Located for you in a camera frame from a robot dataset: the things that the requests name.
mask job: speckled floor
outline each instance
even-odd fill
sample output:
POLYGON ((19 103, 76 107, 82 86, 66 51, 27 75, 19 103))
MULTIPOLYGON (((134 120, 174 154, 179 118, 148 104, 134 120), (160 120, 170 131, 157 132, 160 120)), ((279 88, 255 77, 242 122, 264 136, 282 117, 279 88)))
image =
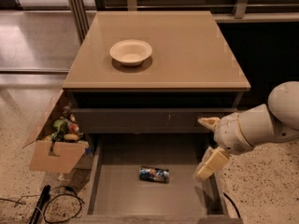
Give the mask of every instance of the speckled floor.
MULTIPOLYGON (((70 13, 0 11, 0 66, 70 67, 79 44, 70 13)), ((62 87, 63 75, 0 75, 0 198, 38 195, 45 185, 70 185, 83 200, 89 171, 59 174, 28 170, 35 145, 22 149, 50 97, 62 87)), ((295 224, 299 220, 299 140, 267 144, 234 156, 220 171, 224 191, 235 201, 245 224, 295 224)), ((51 194, 62 193, 56 189, 51 194)), ((27 223, 38 196, 24 205, 0 201, 0 223, 27 223)), ((227 202, 229 213, 236 217, 227 202)), ((52 220, 78 211, 65 198, 50 209, 52 220)))

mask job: cable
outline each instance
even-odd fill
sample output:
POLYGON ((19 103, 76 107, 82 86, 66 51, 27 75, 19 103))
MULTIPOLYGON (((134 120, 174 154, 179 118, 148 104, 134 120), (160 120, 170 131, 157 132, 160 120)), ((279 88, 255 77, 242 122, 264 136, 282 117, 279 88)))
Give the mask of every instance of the cable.
POLYGON ((226 197, 226 198, 228 199, 228 201, 231 202, 232 206, 234 207, 234 209, 235 209, 235 211, 236 211, 237 217, 241 218, 241 215, 240 215, 240 213, 239 213, 239 210, 237 209, 237 207, 236 207, 234 201, 233 201, 233 200, 232 200, 232 199, 231 199, 225 192, 223 192, 223 194, 224 194, 224 197, 226 197))
POLYGON ((14 201, 12 199, 6 199, 6 198, 0 198, 0 201, 7 201, 7 202, 12 202, 12 203, 15 203, 14 207, 18 206, 18 205, 25 205, 26 202, 20 202, 20 199, 17 200, 17 201, 14 201))
POLYGON ((45 209, 44 209, 44 220, 45 220, 47 223, 50 223, 50 224, 54 224, 54 223, 62 223, 62 222, 69 221, 69 220, 72 219, 72 218, 75 218, 75 217, 80 213, 80 211, 82 210, 82 204, 84 203, 83 200, 79 198, 79 196, 76 194, 76 192, 75 192, 72 188, 70 188, 70 187, 68 187, 68 186, 60 186, 60 187, 65 188, 65 190, 68 190, 68 191, 70 191, 70 192, 73 192, 74 195, 73 195, 73 194, 69 194, 69 193, 59 194, 59 195, 55 196, 53 199, 51 199, 51 200, 48 202, 48 204, 46 205, 46 207, 45 207, 45 209), (60 197, 63 197, 63 196, 69 196, 69 197, 73 197, 73 198, 77 199, 77 201, 78 201, 78 203, 79 203, 79 206, 80 206, 79 210, 76 212, 76 214, 74 214, 72 217, 70 217, 70 218, 68 218, 68 219, 59 220, 59 221, 50 221, 50 220, 48 220, 47 217, 46 217, 46 212, 47 212, 47 210, 48 210, 50 204, 51 204, 54 200, 56 200, 56 199, 58 199, 58 198, 60 198, 60 197))
MULTIPOLYGON (((51 224, 54 224, 54 223, 62 223, 62 222, 66 222, 66 221, 68 221, 68 220, 70 220, 70 219, 72 219, 72 218, 74 218, 74 217, 76 217, 79 213, 80 213, 80 211, 82 210, 82 205, 84 204, 84 202, 83 202, 83 200, 81 199, 81 198, 79 198, 79 196, 76 194, 76 192, 71 188, 71 187, 68 187, 68 186, 58 186, 58 187, 56 187, 56 188, 53 188, 53 189, 51 189, 50 190, 50 192, 51 191, 54 191, 54 190, 56 190, 56 189, 59 189, 59 188, 65 188, 65 190, 67 190, 67 191, 70 191, 70 192, 73 192, 74 194, 68 194, 68 193, 63 193, 63 194, 58 194, 57 196, 55 196, 53 199, 51 199, 51 200, 49 200, 49 202, 48 202, 48 204, 46 205, 46 207, 45 207, 45 209, 44 209, 44 212, 42 212, 37 206, 35 207, 35 209, 37 209, 40 213, 41 213, 41 215, 42 215, 42 217, 43 217, 43 219, 47 222, 47 223, 51 223, 51 224), (47 218, 46 218, 46 211, 47 211, 47 208, 50 206, 50 204, 54 201, 54 200, 56 200, 57 198, 59 198, 59 197, 62 197, 62 196, 70 196, 70 197, 73 197, 73 198, 76 198, 77 200, 78 200, 78 203, 79 203, 79 210, 76 212, 76 214, 74 214, 71 218, 68 218, 68 219, 66 219, 66 220, 60 220, 60 221, 50 221, 50 220, 47 220, 47 218)), ((38 194, 38 195, 22 195, 17 201, 15 201, 15 200, 12 200, 11 198, 8 198, 8 199, 6 199, 6 198, 0 198, 0 201, 3 201, 3 202, 12 202, 12 203, 15 203, 15 205, 14 205, 14 207, 17 207, 18 205, 26 205, 26 202, 25 201, 22 201, 21 202, 21 199, 23 199, 23 198, 27 198, 27 197, 37 197, 37 196, 40 196, 40 194, 38 194)), ((14 221, 14 222, 23 222, 24 221, 24 219, 23 220, 16 220, 16 221, 14 221)))

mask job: cabinet top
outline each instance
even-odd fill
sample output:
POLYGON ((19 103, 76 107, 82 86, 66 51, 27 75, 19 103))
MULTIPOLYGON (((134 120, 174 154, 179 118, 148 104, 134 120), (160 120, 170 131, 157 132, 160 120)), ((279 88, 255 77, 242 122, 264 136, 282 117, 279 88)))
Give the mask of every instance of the cabinet top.
POLYGON ((247 91, 250 84, 208 11, 97 12, 64 89, 247 91), (152 47, 137 67, 112 60, 119 41, 152 47))

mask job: black cable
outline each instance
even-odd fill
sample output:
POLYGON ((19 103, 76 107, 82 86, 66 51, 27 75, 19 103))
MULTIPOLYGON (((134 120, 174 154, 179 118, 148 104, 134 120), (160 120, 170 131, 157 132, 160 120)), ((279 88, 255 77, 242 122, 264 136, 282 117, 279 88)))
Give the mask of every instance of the black cable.
MULTIPOLYGON (((76 194, 76 192, 75 192, 71 187, 68 187, 68 186, 58 186, 58 187, 56 187, 56 188, 51 189, 50 192, 53 191, 53 190, 59 189, 59 188, 65 188, 65 190, 70 191, 70 192, 73 192, 74 194, 68 194, 68 193, 59 194, 59 195, 55 196, 53 199, 51 199, 51 200, 47 203, 47 205, 46 205, 46 207, 45 207, 45 209, 44 209, 44 213, 42 213, 42 214, 43 214, 43 218, 44 218, 44 220, 45 220, 47 223, 50 223, 50 224, 66 222, 66 221, 68 221, 68 220, 70 220, 70 219, 76 217, 76 216, 80 213, 80 211, 82 210, 82 204, 84 203, 83 200, 82 200, 81 198, 79 198, 79 196, 76 194), (80 205, 79 210, 78 210, 78 211, 76 212, 76 214, 74 214, 71 218, 68 218, 68 219, 66 219, 66 220, 60 220, 60 221, 49 221, 49 220, 47 220, 47 219, 46 219, 46 216, 45 216, 45 215, 46 215, 47 208, 49 207, 49 205, 50 205, 55 199, 57 199, 57 198, 59 198, 59 197, 62 197, 62 196, 70 196, 70 197, 74 197, 74 198, 76 198, 76 199, 78 200, 79 205, 80 205)), ((12 200, 12 199, 6 199, 6 198, 0 198, 0 201, 5 201, 5 202, 12 202, 12 203, 15 203, 14 207, 17 207, 19 204, 22 204, 22 205, 25 205, 25 204, 26 204, 26 202, 20 202, 21 199, 26 198, 26 197, 38 197, 38 196, 40 196, 40 194, 38 194, 38 195, 22 195, 17 201, 14 201, 14 200, 12 200)))
POLYGON ((83 200, 79 198, 79 196, 76 194, 76 192, 75 192, 72 188, 70 188, 70 187, 68 187, 68 186, 60 186, 60 187, 57 187, 57 188, 65 188, 65 190, 68 190, 68 191, 70 191, 70 192, 73 192, 74 194, 69 194, 69 193, 59 194, 59 195, 55 196, 53 199, 51 199, 51 200, 47 203, 47 205, 46 205, 46 207, 45 207, 45 209, 44 209, 44 215, 43 215, 43 216, 44 216, 44 220, 45 220, 47 223, 50 223, 50 224, 54 224, 54 223, 62 223, 62 222, 69 221, 69 220, 72 219, 72 218, 75 218, 75 217, 80 213, 80 211, 82 210, 82 204, 84 203, 83 200), (59 221, 50 221, 50 220, 48 220, 48 219, 46 218, 46 212, 47 212, 47 210, 48 210, 50 204, 51 204, 54 200, 58 199, 59 197, 63 197, 63 196, 69 196, 69 197, 73 197, 73 198, 77 199, 77 201, 78 201, 78 203, 79 203, 79 206, 80 206, 79 210, 76 212, 76 214, 74 214, 72 217, 70 217, 70 218, 68 218, 68 219, 59 220, 59 221))
POLYGON ((235 211, 236 211, 237 217, 241 218, 241 215, 240 215, 240 213, 239 213, 239 210, 237 209, 237 207, 236 207, 234 201, 233 201, 233 200, 232 200, 232 199, 231 199, 225 192, 223 192, 223 194, 224 194, 224 197, 226 197, 226 198, 228 199, 228 201, 231 202, 232 206, 234 207, 234 209, 235 209, 235 211))
POLYGON ((0 198, 0 201, 7 201, 7 202, 12 202, 15 203, 14 207, 18 206, 18 205, 25 205, 26 202, 20 202, 21 198, 19 198, 17 201, 14 201, 12 199, 7 199, 7 198, 0 198))

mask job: drawer front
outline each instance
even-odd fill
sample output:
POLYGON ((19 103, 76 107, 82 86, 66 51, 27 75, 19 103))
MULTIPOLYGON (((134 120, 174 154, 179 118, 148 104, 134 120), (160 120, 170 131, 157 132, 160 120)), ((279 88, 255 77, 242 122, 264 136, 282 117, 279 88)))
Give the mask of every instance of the drawer front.
POLYGON ((84 133, 207 133, 200 117, 223 116, 204 109, 74 109, 84 133))

